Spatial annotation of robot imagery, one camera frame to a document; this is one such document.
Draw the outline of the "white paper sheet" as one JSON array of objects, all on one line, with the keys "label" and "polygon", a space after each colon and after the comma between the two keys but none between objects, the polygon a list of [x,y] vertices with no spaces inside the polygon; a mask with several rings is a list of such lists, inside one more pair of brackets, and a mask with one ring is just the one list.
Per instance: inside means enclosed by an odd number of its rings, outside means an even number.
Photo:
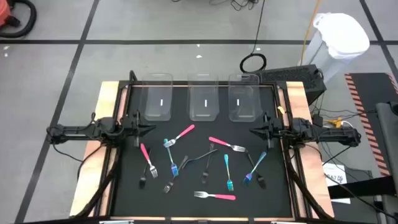
[{"label": "white paper sheet", "polygon": [[323,166],[324,173],[327,175],[326,184],[328,187],[339,184],[347,184],[345,167],[334,163],[326,163]]}]

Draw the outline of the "grey trash can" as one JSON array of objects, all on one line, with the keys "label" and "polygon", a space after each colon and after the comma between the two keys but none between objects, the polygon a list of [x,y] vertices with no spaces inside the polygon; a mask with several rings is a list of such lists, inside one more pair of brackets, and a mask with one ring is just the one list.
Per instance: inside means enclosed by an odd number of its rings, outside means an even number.
[{"label": "grey trash can", "polygon": [[321,33],[316,31],[307,49],[304,52],[302,65],[315,65],[323,74],[323,82],[327,83],[345,66],[354,56],[340,55],[326,45]]}]

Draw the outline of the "black table mat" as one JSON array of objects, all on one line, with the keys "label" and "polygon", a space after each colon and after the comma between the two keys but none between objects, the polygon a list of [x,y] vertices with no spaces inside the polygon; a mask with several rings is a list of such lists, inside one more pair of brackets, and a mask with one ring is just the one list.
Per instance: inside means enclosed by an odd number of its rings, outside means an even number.
[{"label": "black table mat", "polygon": [[[214,144],[218,151],[211,154],[207,183],[202,184],[208,156],[189,162],[178,172],[173,187],[165,194],[164,187],[173,178],[169,154],[164,143],[177,137],[192,124],[188,115],[188,90],[177,87],[173,92],[171,118],[157,122],[156,128],[142,138],[146,149],[150,150],[150,160],[156,166],[158,177],[147,177],[146,185],[139,189],[139,179],[146,160],[138,147],[134,147],[129,137],[121,145],[120,166],[117,187],[114,193],[112,214],[116,217],[251,217],[269,218],[292,215],[285,164],[276,142],[273,149],[251,133],[262,120],[252,123],[234,123],[229,119],[228,88],[219,89],[220,112],[212,122],[196,122],[195,128],[170,146],[172,158],[177,167],[183,158],[197,158],[210,150],[209,137],[214,137],[231,145],[242,146],[246,152],[237,152],[228,146]],[[262,152],[267,155],[257,167],[264,177],[266,189],[260,188],[253,173],[250,183],[244,184],[246,174],[252,170],[246,156],[250,153],[256,164]],[[233,181],[233,191],[227,188],[227,171],[224,155],[229,156],[229,172]],[[198,198],[195,191],[209,194],[235,195],[236,200],[208,197]]]}]

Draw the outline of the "dark metal fork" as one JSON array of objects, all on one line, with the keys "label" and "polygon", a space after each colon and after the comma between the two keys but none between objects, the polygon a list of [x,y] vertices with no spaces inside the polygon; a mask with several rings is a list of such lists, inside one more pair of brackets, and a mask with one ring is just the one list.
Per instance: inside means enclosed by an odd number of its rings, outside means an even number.
[{"label": "dark metal fork", "polygon": [[216,151],[218,151],[218,149],[214,149],[214,150],[212,150],[212,151],[209,151],[209,152],[207,152],[207,153],[205,153],[205,154],[203,154],[203,155],[201,155],[201,156],[199,156],[199,157],[197,157],[197,158],[188,159],[188,160],[183,164],[182,169],[184,169],[184,168],[186,167],[186,165],[187,165],[189,162],[197,161],[197,160],[199,160],[199,159],[201,159],[201,158],[204,158],[204,157],[206,157],[206,156],[209,156],[210,154],[212,154],[212,153],[214,153],[214,152],[216,152]]},{"label": "dark metal fork", "polygon": [[139,189],[143,189],[143,188],[145,187],[145,185],[146,185],[146,180],[147,180],[146,171],[147,171],[148,166],[149,166],[149,165],[148,165],[148,163],[146,162],[146,163],[145,163],[145,166],[144,166],[143,173],[142,173],[142,175],[141,175],[141,177],[140,177],[140,179],[139,179]]},{"label": "dark metal fork", "polygon": [[[246,156],[249,159],[249,162],[251,163],[252,168],[254,168],[254,162],[253,162],[253,160],[251,158],[250,153],[247,152]],[[254,173],[256,175],[256,180],[257,180],[258,185],[260,186],[260,188],[265,190],[266,189],[266,182],[264,180],[264,177],[260,173],[258,173],[257,170],[255,170]]]},{"label": "dark metal fork", "polygon": [[[185,157],[183,158],[183,161],[181,162],[180,166],[179,166],[178,169],[177,169],[179,172],[183,169],[183,167],[184,167],[184,165],[187,163],[187,161],[188,161],[188,156],[185,156]],[[167,194],[167,193],[170,191],[170,189],[173,187],[174,181],[175,181],[176,178],[177,178],[177,176],[173,177],[173,178],[167,183],[167,185],[164,187],[163,192],[164,192],[165,194]]]},{"label": "dark metal fork", "polygon": [[211,161],[211,151],[212,151],[213,149],[214,149],[214,144],[211,143],[211,144],[210,144],[209,154],[208,154],[208,160],[207,160],[207,163],[206,163],[206,167],[205,167],[205,170],[204,170],[203,173],[202,173],[202,184],[206,184],[206,183],[207,183],[207,178],[208,178],[208,175],[209,175],[208,167],[209,167],[209,165],[210,165],[210,161]]}]

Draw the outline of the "black metal table frame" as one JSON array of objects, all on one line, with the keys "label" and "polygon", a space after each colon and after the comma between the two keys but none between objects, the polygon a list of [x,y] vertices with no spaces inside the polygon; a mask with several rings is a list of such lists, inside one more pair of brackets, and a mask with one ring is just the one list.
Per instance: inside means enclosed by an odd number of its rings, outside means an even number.
[{"label": "black metal table frame", "polygon": [[[184,87],[188,90],[188,83],[184,81],[177,81],[173,84],[173,89],[177,87]],[[295,159],[292,161],[293,165],[300,167],[300,180],[308,189],[309,194],[315,201],[311,205],[306,195],[298,188],[294,182],[292,175],[286,166],[290,157],[287,152],[286,142],[282,140],[275,140],[274,144],[278,142],[282,151],[287,182],[289,185],[290,205],[292,215],[289,218],[284,217],[269,217],[269,218],[251,218],[251,217],[116,217],[112,214],[114,193],[117,187],[118,175],[121,171],[120,157],[121,146],[118,149],[119,160],[114,179],[109,183],[104,191],[102,198],[99,200],[97,207],[92,209],[91,214],[99,217],[105,217],[115,220],[134,220],[138,223],[155,223],[164,222],[171,224],[178,223],[261,223],[271,221],[287,221],[303,220],[312,217],[317,221],[327,221],[333,218],[333,208],[331,206],[329,192],[326,186],[325,177],[322,170],[322,160],[318,153],[318,148],[314,143],[307,144],[299,152],[296,153]]]}]

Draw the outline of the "iridescent rainbow fork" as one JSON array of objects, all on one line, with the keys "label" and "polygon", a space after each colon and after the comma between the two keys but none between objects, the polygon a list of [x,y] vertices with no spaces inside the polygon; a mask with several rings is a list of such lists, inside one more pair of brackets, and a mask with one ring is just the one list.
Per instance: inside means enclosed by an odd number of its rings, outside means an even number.
[{"label": "iridescent rainbow fork", "polygon": [[261,155],[259,156],[259,159],[257,160],[256,164],[254,165],[254,168],[252,168],[252,170],[250,171],[250,173],[246,174],[246,176],[245,176],[245,178],[244,178],[244,180],[243,180],[243,183],[244,183],[244,184],[250,183],[254,171],[257,170],[258,165],[261,163],[261,161],[263,160],[263,158],[265,158],[266,155],[267,155],[266,152],[262,152],[262,153],[261,153]]},{"label": "iridescent rainbow fork", "polygon": [[171,163],[171,171],[172,171],[172,174],[173,174],[174,177],[176,177],[176,176],[178,176],[178,167],[177,167],[177,165],[174,163],[174,160],[173,160],[173,158],[172,158],[172,154],[171,154],[170,148],[169,148],[169,147],[165,147],[165,148],[166,148],[166,150],[167,150],[167,152],[168,152],[168,154],[169,154],[169,159],[170,159],[170,163]]},{"label": "iridescent rainbow fork", "polygon": [[233,191],[234,190],[233,181],[231,180],[230,172],[229,172],[229,156],[227,154],[224,155],[224,162],[226,165],[226,171],[227,171],[227,175],[228,175],[227,188],[229,191]]}]

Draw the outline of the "clear plastic bin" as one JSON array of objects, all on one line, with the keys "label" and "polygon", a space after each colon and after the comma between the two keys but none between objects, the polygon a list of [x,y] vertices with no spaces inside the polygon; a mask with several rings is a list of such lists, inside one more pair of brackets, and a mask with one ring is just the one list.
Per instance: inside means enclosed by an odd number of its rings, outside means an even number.
[{"label": "clear plastic bin", "polygon": [[147,121],[168,121],[171,117],[173,76],[150,73],[143,77],[139,111]]},{"label": "clear plastic bin", "polygon": [[233,122],[254,122],[261,114],[259,77],[234,74],[228,80],[229,118]]},{"label": "clear plastic bin", "polygon": [[188,101],[192,121],[214,121],[220,111],[218,78],[209,73],[189,75]]}]

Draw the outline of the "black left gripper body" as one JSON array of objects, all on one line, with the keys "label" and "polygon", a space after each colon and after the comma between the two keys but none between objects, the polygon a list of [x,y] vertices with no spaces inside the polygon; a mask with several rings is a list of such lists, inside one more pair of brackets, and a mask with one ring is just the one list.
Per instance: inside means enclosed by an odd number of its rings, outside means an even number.
[{"label": "black left gripper body", "polygon": [[132,116],[132,128],[133,128],[133,145],[134,147],[139,147],[140,145],[140,125],[141,125],[141,113],[139,110],[136,111]]}]

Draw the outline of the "pink-handled silver fork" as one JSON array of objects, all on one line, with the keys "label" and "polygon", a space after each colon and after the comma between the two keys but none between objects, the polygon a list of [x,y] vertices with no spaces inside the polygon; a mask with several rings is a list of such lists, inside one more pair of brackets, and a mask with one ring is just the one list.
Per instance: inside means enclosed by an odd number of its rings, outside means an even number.
[{"label": "pink-handled silver fork", "polygon": [[235,195],[223,195],[223,194],[209,194],[207,192],[203,192],[203,191],[195,191],[193,193],[193,195],[195,197],[198,198],[208,198],[208,197],[214,197],[214,198],[220,198],[220,199],[224,199],[224,200],[236,200],[236,196]]},{"label": "pink-handled silver fork", "polygon": [[242,147],[242,146],[237,146],[237,145],[231,145],[227,142],[224,142],[220,139],[214,138],[214,137],[209,137],[209,141],[213,142],[213,143],[217,143],[220,145],[224,145],[224,146],[228,146],[230,147],[232,150],[237,151],[237,152],[246,152],[246,148]]},{"label": "pink-handled silver fork", "polygon": [[153,178],[154,178],[154,179],[157,178],[157,177],[158,177],[157,169],[156,169],[156,167],[151,163],[149,154],[148,154],[147,149],[146,149],[146,147],[145,147],[145,145],[144,145],[143,143],[140,144],[140,149],[141,149],[141,151],[142,151],[142,153],[143,153],[143,155],[144,155],[144,157],[145,157],[147,163],[149,164],[149,168],[150,168],[150,171],[151,171],[151,174],[152,174]]},{"label": "pink-handled silver fork", "polygon": [[164,143],[164,147],[170,147],[170,146],[174,145],[178,139],[180,139],[185,134],[189,133],[194,128],[195,128],[195,125],[191,124],[185,130],[183,130],[177,137],[175,137],[174,139],[171,139],[171,140],[167,141],[166,143]]}]

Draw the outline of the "black computer case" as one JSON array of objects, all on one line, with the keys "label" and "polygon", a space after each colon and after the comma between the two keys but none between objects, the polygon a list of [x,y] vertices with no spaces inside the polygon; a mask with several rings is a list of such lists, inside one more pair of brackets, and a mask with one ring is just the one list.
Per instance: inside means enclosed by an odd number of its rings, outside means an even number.
[{"label": "black computer case", "polygon": [[326,90],[323,73],[316,65],[261,70],[256,74],[260,76],[261,82],[302,82],[309,105]]}]

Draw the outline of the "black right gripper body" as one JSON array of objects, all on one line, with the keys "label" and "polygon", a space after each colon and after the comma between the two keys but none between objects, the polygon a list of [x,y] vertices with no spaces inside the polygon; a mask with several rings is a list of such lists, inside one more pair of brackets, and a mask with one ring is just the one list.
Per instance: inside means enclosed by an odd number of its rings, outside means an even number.
[{"label": "black right gripper body", "polygon": [[268,112],[264,113],[264,126],[266,129],[266,139],[267,139],[267,145],[269,149],[274,148],[274,123],[275,119],[271,118],[268,115]]}]

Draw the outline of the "black metal beam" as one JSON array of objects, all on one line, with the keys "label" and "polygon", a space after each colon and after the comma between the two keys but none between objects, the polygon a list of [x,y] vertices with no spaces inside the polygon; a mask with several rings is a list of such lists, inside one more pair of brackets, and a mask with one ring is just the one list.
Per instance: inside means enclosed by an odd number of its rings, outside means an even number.
[{"label": "black metal beam", "polygon": [[398,194],[398,180],[391,175],[347,184],[339,184],[334,180],[332,182],[335,185],[328,187],[331,199]]}]

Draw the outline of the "black hazard-striped floor mat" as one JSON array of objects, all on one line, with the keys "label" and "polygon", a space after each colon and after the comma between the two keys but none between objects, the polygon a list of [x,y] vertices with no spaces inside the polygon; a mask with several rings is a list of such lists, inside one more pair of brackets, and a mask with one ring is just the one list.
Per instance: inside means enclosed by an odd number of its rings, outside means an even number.
[{"label": "black hazard-striped floor mat", "polygon": [[387,73],[345,75],[365,137],[382,176],[398,166],[398,86]]}]

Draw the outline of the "orange shop vacuum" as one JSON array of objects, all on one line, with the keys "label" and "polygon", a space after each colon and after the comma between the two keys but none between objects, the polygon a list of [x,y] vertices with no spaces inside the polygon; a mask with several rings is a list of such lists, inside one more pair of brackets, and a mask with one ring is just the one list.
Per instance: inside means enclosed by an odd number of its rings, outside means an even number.
[{"label": "orange shop vacuum", "polygon": [[6,23],[6,19],[10,15],[11,10],[7,0],[0,0],[0,27]]}]

